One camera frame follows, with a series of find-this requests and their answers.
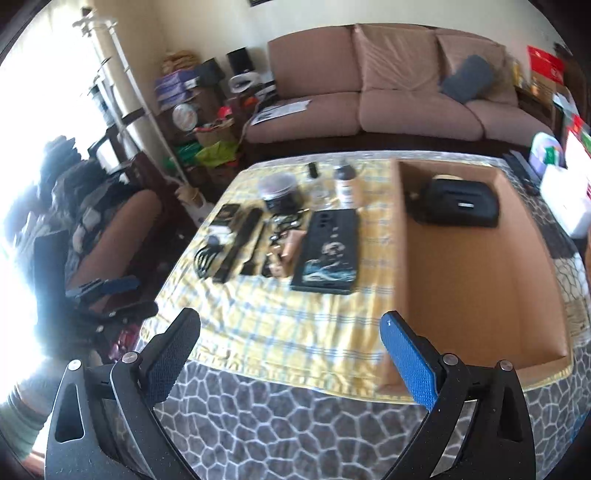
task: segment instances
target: white fan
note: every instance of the white fan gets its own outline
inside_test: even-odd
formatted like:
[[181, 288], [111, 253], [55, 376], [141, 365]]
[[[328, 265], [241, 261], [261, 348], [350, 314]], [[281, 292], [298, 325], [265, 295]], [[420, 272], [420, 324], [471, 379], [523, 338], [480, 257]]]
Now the white fan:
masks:
[[232, 93], [246, 92], [249, 88], [262, 84], [262, 78], [257, 72], [241, 73], [228, 81]]
[[197, 111], [188, 103], [174, 107], [173, 123], [183, 132], [190, 132], [197, 126]]

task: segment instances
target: basket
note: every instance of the basket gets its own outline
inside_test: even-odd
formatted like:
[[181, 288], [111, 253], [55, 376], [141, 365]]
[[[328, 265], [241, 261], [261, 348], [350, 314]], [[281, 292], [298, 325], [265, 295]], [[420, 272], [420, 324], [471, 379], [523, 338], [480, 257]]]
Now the basket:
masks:
[[195, 130], [195, 136], [203, 147], [211, 147], [217, 142], [236, 142], [233, 126], [234, 120], [230, 119], [207, 132]]

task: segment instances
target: blue gripper pad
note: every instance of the blue gripper pad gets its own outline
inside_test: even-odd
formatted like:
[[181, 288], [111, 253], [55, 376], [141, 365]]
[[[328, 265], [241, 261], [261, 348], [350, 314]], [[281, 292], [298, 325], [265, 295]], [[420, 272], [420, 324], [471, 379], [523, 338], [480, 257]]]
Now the blue gripper pad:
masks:
[[437, 401], [435, 373], [393, 315], [382, 316], [379, 335], [414, 401], [432, 411]]

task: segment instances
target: black speaker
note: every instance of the black speaker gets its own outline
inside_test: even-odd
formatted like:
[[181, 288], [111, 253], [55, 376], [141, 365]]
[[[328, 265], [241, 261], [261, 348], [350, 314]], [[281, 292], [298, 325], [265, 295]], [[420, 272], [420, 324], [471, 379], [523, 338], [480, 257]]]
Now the black speaker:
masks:
[[250, 55], [245, 48], [239, 48], [238, 50], [231, 51], [228, 54], [228, 61], [234, 75], [240, 75], [241, 73], [252, 72], [255, 66], [252, 64]]
[[209, 59], [204, 61], [201, 65], [195, 68], [199, 80], [197, 86], [199, 87], [213, 87], [220, 83], [226, 74], [217, 64], [216, 59]]

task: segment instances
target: couch cushion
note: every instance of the couch cushion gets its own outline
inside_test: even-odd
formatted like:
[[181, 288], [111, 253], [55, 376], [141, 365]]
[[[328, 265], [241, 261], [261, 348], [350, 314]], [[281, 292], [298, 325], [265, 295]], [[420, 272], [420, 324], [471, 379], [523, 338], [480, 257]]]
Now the couch cushion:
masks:
[[492, 140], [530, 147], [536, 133], [545, 132], [553, 135], [550, 127], [511, 105], [473, 100], [468, 102], [466, 107], [480, 120], [485, 137]]
[[359, 119], [366, 132], [459, 140], [480, 140], [483, 135], [482, 125], [470, 110], [437, 92], [363, 92]]
[[361, 90], [347, 27], [313, 28], [271, 40], [269, 60], [282, 98]]
[[463, 30], [454, 30], [452, 28], [436, 28], [434, 32], [435, 35], [455, 35], [456, 37], [472, 37], [480, 38], [481, 40], [492, 41], [490, 38], [486, 38], [481, 35], [476, 35], [475, 33], [464, 32]]
[[437, 91], [437, 39], [431, 30], [358, 24], [354, 35], [364, 91]]
[[250, 143], [272, 143], [300, 138], [347, 137], [359, 132], [359, 94], [328, 93], [279, 102], [310, 100], [307, 110], [248, 127]]
[[433, 29], [425, 27], [423, 25], [417, 25], [414, 23], [364, 23], [363, 25], [372, 25], [374, 27], [387, 27], [387, 28], [406, 28], [407, 30], [430, 30]]
[[471, 35], [438, 34], [437, 39], [447, 60], [446, 74], [454, 74], [470, 55], [483, 57], [495, 70], [496, 82], [479, 97], [491, 102], [517, 106], [511, 62], [503, 45]]

